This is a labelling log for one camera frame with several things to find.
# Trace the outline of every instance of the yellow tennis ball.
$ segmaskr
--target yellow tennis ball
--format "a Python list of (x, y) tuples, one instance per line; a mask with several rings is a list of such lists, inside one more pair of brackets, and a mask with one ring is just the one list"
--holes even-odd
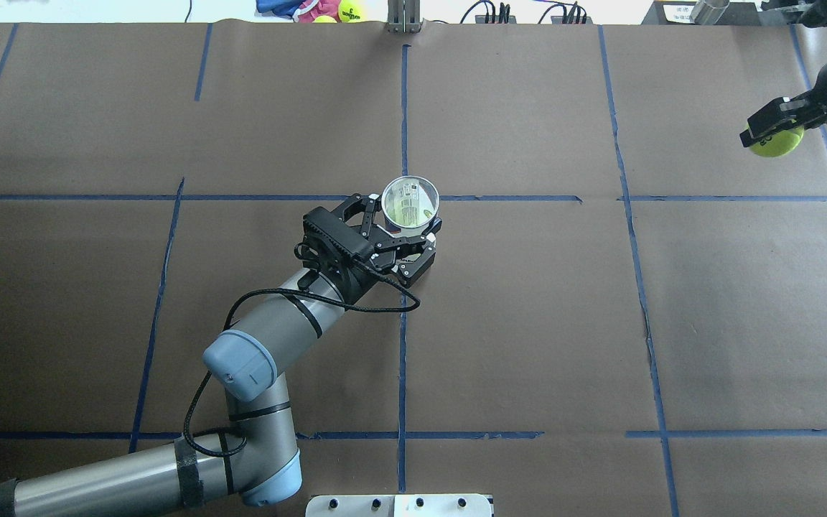
[(365, 21), (365, 4), (361, 0), (342, 0), (337, 15), (340, 21)]
[(800, 145), (805, 132), (806, 130), (802, 126), (784, 130), (762, 139), (757, 144), (752, 144), (749, 146), (749, 150), (758, 154), (759, 157), (783, 157), (784, 154), (790, 153), (790, 151), (797, 148), (797, 145)]

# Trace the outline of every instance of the pink cloth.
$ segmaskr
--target pink cloth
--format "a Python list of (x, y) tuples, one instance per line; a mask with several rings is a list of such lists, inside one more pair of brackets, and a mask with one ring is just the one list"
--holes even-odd
[[(299, 6), (299, 10), (306, 9), (314, 0), (305, 0), (302, 2), (302, 5)], [(316, 17), (327, 16), (332, 17), (333, 19), (340, 21), (340, 17), (337, 15), (338, 7), (340, 6), (340, 0), (318, 0), (318, 5), (313, 6), (312, 10), (305, 13), (299, 14), (299, 22), (301, 23), (312, 23)]]

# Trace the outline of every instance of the black band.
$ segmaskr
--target black band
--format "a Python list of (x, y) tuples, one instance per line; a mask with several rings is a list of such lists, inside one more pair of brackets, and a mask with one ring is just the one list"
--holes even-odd
[(318, 334), (318, 337), (321, 337), (321, 334), (324, 334), (324, 331), (321, 330), (321, 325), (318, 323), (318, 318), (314, 317), (312, 311), (309, 311), (308, 307), (305, 307), (305, 304), (302, 304), (302, 301), (299, 300), (299, 298), (293, 297), (291, 294), (283, 294), (283, 297), (292, 302), (292, 304), (295, 305), (299, 311), (302, 311), (302, 314), (308, 318), (308, 322), (312, 324), (312, 327), (314, 327), (314, 333)]
[[(229, 452), (229, 439), (225, 437), (224, 431), (219, 431), (219, 445), (223, 448), (223, 454)], [(223, 462), (225, 464), (225, 485), (229, 490), (229, 495), (233, 495), (235, 493), (235, 482), (232, 479), (232, 460), (229, 456), (223, 456)]]
[(0, 517), (14, 517), (14, 488), (17, 479), (0, 483)]
[(174, 440), (174, 458), (177, 459), (177, 484), (181, 488), (184, 508), (199, 508), (203, 500), (203, 481), (197, 468), (197, 452), (183, 438)]
[(246, 413), (238, 413), (237, 415), (229, 415), (229, 422), (237, 422), (246, 419), (256, 419), (257, 416), (272, 415), (277, 411), (282, 411), (283, 409), (289, 409), (291, 407), (292, 402), (286, 400), (286, 402), (283, 402), (282, 404), (276, 404), (275, 406), (270, 406), (269, 408), (256, 409)]

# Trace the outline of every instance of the blue cloth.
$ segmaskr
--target blue cloth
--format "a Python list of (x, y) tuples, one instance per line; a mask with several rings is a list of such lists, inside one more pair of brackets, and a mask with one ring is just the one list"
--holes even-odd
[(272, 11), (278, 17), (292, 17), (303, 0), (257, 0), (257, 12)]

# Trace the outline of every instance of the blue joint cap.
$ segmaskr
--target blue joint cap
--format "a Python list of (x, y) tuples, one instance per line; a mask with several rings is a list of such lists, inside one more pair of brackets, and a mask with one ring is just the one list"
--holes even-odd
[(302, 487), (302, 466), (299, 465), (299, 451), (292, 456), (285, 467), (279, 469), (267, 481), (242, 492), (242, 501), (247, 506), (270, 506), (288, 500)]
[(236, 399), (250, 402), (273, 386), (278, 373), (270, 352), (250, 334), (226, 330), (203, 353), (203, 363)]

